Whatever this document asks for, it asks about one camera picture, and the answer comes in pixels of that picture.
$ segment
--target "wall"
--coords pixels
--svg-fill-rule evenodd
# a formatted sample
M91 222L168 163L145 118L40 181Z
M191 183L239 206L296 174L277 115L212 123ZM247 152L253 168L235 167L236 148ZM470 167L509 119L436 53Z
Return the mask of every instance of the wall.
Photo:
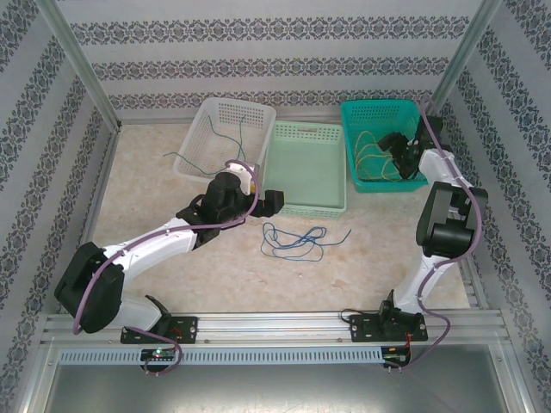
M480 0L59 1L123 120L191 118L208 96L336 115L438 85Z
M489 194L476 263L537 411L551 410L550 9L503 2L443 110L461 170Z
M110 132L28 0L0 2L0 411L80 243Z

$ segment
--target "purple cable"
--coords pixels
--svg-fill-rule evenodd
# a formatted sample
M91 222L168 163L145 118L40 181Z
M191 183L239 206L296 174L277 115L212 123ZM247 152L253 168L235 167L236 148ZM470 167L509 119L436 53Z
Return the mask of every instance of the purple cable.
M116 260L119 256L123 256L124 254L126 254L126 252L128 252L129 250L131 250L132 248L135 248L137 247L138 245L140 245L141 243L144 243L145 241L149 240L149 239L152 239L152 238L155 238L155 237L158 237L160 235L164 235L166 233L168 233L169 231L170 232L174 232L174 231L184 231L184 230L212 230L212 229L216 229L216 228L220 228L220 229L224 229L224 228L227 228L227 227L230 227L230 226L234 226L234 225L237 225L237 224L240 224L242 223L243 221L245 221L245 218L247 218L249 215L251 215L252 211L255 209L255 206L257 205L257 202L258 202L258 191L259 191L259 186L258 186L258 180L257 180L257 176L255 175L255 173L253 172L253 170L249 167L249 165L247 165L246 163L242 162L242 161L239 161L237 159L232 159L232 160L229 160L229 161L226 161L226 167L229 166L229 163L236 163L238 165L241 165L243 166L247 172L249 172L249 174L251 174L251 178L252 178L252 181L254 182L255 184L255 197L252 201L252 204L251 204L251 207L249 208L249 210L245 213L245 215L243 215L242 217L239 217L237 219L234 219L233 221L229 221L229 222L226 222L224 224L207 224L207 225L182 225L182 226L177 226L175 228L172 228L170 230L159 230L159 231L156 231L156 232L153 232L149 235L146 235L136 241L134 241L133 243L130 243L129 245L127 245L125 248L121 249L121 250L118 250L117 252L115 252L110 258L108 258L101 266L100 268L97 269L97 271L92 275L92 278L90 280L90 282L88 283L88 286L86 287L86 290L84 290L84 294L83 294L83 297L82 299L80 300L80 304L78 305L78 309L77 309L77 314L75 315L75 321L72 325L72 333L74 335L77 335L77 334L80 334L80 332L82 331L82 328L80 327L80 320L83 316L83 312L84 312L84 308L86 307L86 302L88 301L88 297L90 296L90 293L92 291L92 289L94 288L94 285L96 284L97 280L99 279L100 275L102 274L102 272L105 270L105 268L107 268L107 266L112 263L114 260ZM140 334L144 334L143 330L140 330L140 329L136 329L134 327L127 327L128 329L130 330L133 330L133 331L136 331L136 332L139 332ZM158 340L163 340L167 343L170 343L170 344L175 344L176 345L176 348L178 349L178 352L179 354L182 354L182 349L180 348L179 344L177 342L174 342L166 337L162 337L162 336L158 336L158 335L155 335L155 334L152 334L152 333L146 333L145 334L146 336L150 336L150 337L154 337L154 338L157 338ZM172 366L177 366L178 363L182 361L182 358L181 356L178 357L178 362L175 363L174 365ZM164 370L163 372L160 372L158 373L157 375L161 375L164 374L164 373L167 373L171 370L171 368L167 368L166 370Z
M435 106L434 102L432 101L432 99L428 98L427 101L431 103L435 113L438 114L438 112L436 111L436 106ZM448 165L449 172L455 178L455 181L459 184L459 186L463 189L463 191L465 191L465 194L467 194L468 198L471 200L471 205L473 206L473 209L474 209L474 215L476 216L476 228L474 230L473 242L471 243L471 246L468 248L467 251L465 251L460 256L457 256L456 258L451 258L449 260L442 261L442 262L439 262L438 264L436 264L429 271L429 273L424 277L423 281L421 282L421 285L419 286L419 289L417 291L417 297L418 297L417 301L419 303L419 307L421 307L421 310L423 310L424 312L426 312L430 316L440 318L441 320L443 320L446 323L446 329L432 343L432 345L430 345L429 348L427 348L417 359L412 361L410 364L408 364L407 366L402 367L402 370L407 370L408 368L411 368L411 367L415 366L416 363L418 363L423 358L425 358L432 350L435 349L435 347L444 338L446 338L449 331L451 330L451 322L449 321L449 319L446 316L444 316L442 314L438 314L436 312L433 312L433 311L429 310L428 308L426 308L424 306L423 300L422 300L424 286L426 286L427 282L429 282L432 275L434 275L436 270L439 269L442 265L451 264L453 262L459 262L463 258L465 258L465 257L469 256L470 254L472 254L474 249L476 248L476 246L478 245L478 243L480 241L480 235L482 233L482 213L480 211L480 206L479 206L478 202L476 201L476 198L474 197L473 193L468 188L467 184L462 179L459 179L460 177L459 177L459 175L457 175L457 172L455 171L454 164L449 160L449 158L446 157L446 154L445 154L444 150L440 146L440 143L438 142L438 139L436 138L436 135L435 135L434 131L432 130L432 126L430 125L429 120L427 119L427 113L426 113L425 106L424 106L425 103L426 103L426 101L422 101L419 105L419 112L421 113L421 117L423 118L423 122L424 122L424 124L427 128L427 131L429 131L429 135L432 138L432 141L434 142L435 147L438 149L438 152L440 152L440 156L444 159L444 162Z

